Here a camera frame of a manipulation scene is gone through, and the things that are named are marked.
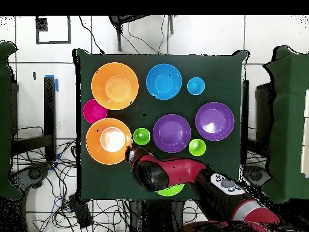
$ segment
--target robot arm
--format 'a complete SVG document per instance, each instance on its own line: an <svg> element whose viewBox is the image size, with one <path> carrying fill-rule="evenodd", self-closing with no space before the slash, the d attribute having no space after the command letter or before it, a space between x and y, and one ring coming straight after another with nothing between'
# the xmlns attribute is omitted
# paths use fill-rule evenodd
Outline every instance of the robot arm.
<svg viewBox="0 0 309 232"><path fill-rule="evenodd" d="M158 160L149 151L130 147L126 152L126 161L130 162L132 175L144 190L162 190L189 183L202 202L201 210L207 210L203 209L204 205L211 206L221 216L220 221L280 222L279 217L260 206L235 181L214 172L200 161L188 158Z"/></svg>

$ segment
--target bowl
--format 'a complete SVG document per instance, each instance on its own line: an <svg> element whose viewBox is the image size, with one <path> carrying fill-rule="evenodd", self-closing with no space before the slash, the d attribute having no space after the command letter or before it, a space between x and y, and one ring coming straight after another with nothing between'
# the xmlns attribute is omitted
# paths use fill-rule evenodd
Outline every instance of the bowl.
<svg viewBox="0 0 309 232"><path fill-rule="evenodd" d="M201 139L193 139L189 143L189 152L193 156L202 156L206 151L206 144Z"/></svg>
<svg viewBox="0 0 309 232"><path fill-rule="evenodd" d="M146 145L150 141L150 132L146 128L138 128L133 134L133 140L137 145Z"/></svg>
<svg viewBox="0 0 309 232"><path fill-rule="evenodd" d="M210 102L196 113L196 129L209 141L225 139L234 128L234 115L223 103Z"/></svg>
<svg viewBox="0 0 309 232"><path fill-rule="evenodd" d="M170 64L154 66L146 78L149 93L159 100L173 98L181 89L181 75L177 68Z"/></svg>
<svg viewBox="0 0 309 232"><path fill-rule="evenodd" d="M88 153L101 164L120 163L125 158L127 146L132 146L132 135L130 129L118 119L98 120L86 135Z"/></svg>
<svg viewBox="0 0 309 232"><path fill-rule="evenodd" d="M193 77L189 80L186 87L188 88L190 94L199 95L205 89L205 82L200 77Z"/></svg>
<svg viewBox="0 0 309 232"><path fill-rule="evenodd" d="M180 115L164 115L153 127L154 143L167 153L180 152L187 147L190 138L190 125Z"/></svg>
<svg viewBox="0 0 309 232"><path fill-rule="evenodd" d="M174 196L181 192L184 186L185 184L174 185L163 190L159 190L157 193L161 196Z"/></svg>
<svg viewBox="0 0 309 232"><path fill-rule="evenodd" d="M94 98L88 100L83 107L83 116L91 124L107 116L107 109L102 107Z"/></svg>
<svg viewBox="0 0 309 232"><path fill-rule="evenodd" d="M111 62L95 72L91 91L94 99L106 109L124 109L138 95L138 78L127 65Z"/></svg>

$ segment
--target floor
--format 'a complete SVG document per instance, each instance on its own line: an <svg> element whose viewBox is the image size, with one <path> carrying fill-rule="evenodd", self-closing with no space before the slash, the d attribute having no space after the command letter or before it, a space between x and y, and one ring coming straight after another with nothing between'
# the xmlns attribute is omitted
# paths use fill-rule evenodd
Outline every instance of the floor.
<svg viewBox="0 0 309 232"><path fill-rule="evenodd" d="M40 32L40 41L68 40L66 16L47 16L48 31ZM119 53L116 31L107 16L82 16L84 26L88 27L97 45L106 53ZM131 22L131 35L145 40L152 48L167 53L167 34L169 54L208 54L231 55L237 50L247 50L246 77L250 81L249 91L249 137L255 138L255 88L270 81L262 64L272 58L274 47L288 45L300 53L309 52L309 20L307 16L182 16L173 19L174 34L167 32L167 16L153 15ZM129 35L128 24L123 26L124 36L140 53L155 54L147 44ZM90 34L81 26L78 16L71 16L71 44L36 44L35 17L0 17L0 40L14 42L18 50L9 57L19 84L18 125L19 127L43 127L43 77L53 74L59 80L59 91L56 92L56 137L57 145L73 141L75 130L75 67L72 63L72 50L82 48L89 53L100 53ZM136 53L125 38L121 38L121 54ZM20 130L19 137L40 135L40 129ZM27 161L20 157L14 161L14 170L26 166ZM70 150L62 158L74 161ZM71 168L66 178L68 195L76 190L76 170ZM48 178L53 185L54 194L59 195L59 179L54 171L49 171ZM56 204L51 192L51 184L44 180L43 186L32 189L27 201L27 223L29 232L38 232L42 221L47 219ZM89 209L98 223L119 222L116 230L124 232L125 223L117 213L115 201L91 201ZM187 201L183 221L205 219L204 215L192 201ZM59 228L48 223L45 232L73 232L70 228ZM73 228L74 232L105 232L107 227L97 226L88 229Z"/></svg>

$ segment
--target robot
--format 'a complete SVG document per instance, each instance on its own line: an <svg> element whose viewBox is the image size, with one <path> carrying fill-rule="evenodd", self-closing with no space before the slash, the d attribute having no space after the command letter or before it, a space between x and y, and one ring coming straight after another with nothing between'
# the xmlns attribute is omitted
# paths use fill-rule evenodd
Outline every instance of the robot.
<svg viewBox="0 0 309 232"><path fill-rule="evenodd" d="M207 164L189 158L159 160L149 150L127 147L126 161L132 176L146 191L158 191L188 183L202 204L203 212L216 212L218 219L188 225L187 232L278 232L280 218L258 203L248 192Z"/></svg>

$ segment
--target small green bowl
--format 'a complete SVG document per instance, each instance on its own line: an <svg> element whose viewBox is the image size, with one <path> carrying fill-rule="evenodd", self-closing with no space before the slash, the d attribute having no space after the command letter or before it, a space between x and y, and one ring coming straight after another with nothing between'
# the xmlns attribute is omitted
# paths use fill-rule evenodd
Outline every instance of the small green bowl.
<svg viewBox="0 0 309 232"><path fill-rule="evenodd" d="M159 190L157 193L161 196L174 196L181 192L184 186L185 184L174 185L163 190Z"/></svg>
<svg viewBox="0 0 309 232"><path fill-rule="evenodd" d="M137 128L133 134L133 139L138 145L146 145L150 141L150 132L146 128Z"/></svg>
<svg viewBox="0 0 309 232"><path fill-rule="evenodd" d="M202 156L206 151L206 144L201 139L193 139L189 143L189 152L194 156Z"/></svg>

